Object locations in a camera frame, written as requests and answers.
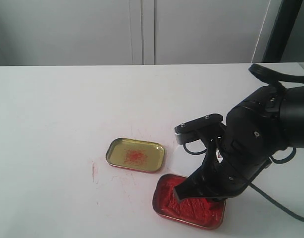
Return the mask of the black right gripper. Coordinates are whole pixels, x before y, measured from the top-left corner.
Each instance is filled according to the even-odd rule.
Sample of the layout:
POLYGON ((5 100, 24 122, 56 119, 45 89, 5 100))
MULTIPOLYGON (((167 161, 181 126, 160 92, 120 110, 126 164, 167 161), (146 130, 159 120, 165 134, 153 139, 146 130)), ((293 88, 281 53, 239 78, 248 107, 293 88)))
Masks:
POLYGON ((210 141, 202 165, 173 189, 178 203, 190 198, 223 201, 240 195, 271 165, 268 157, 227 154, 220 139, 210 141))

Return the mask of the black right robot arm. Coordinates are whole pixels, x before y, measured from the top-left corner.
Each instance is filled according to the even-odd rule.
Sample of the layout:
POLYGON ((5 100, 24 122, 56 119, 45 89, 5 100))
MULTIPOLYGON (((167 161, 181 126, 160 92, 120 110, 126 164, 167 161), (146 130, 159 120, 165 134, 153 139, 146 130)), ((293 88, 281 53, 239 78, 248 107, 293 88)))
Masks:
POLYGON ((194 119, 178 125, 175 134, 181 145, 200 140, 206 147, 201 166, 175 186, 176 199, 236 197, 276 152, 304 148, 304 86, 283 92, 263 86, 225 118, 210 114, 194 119))

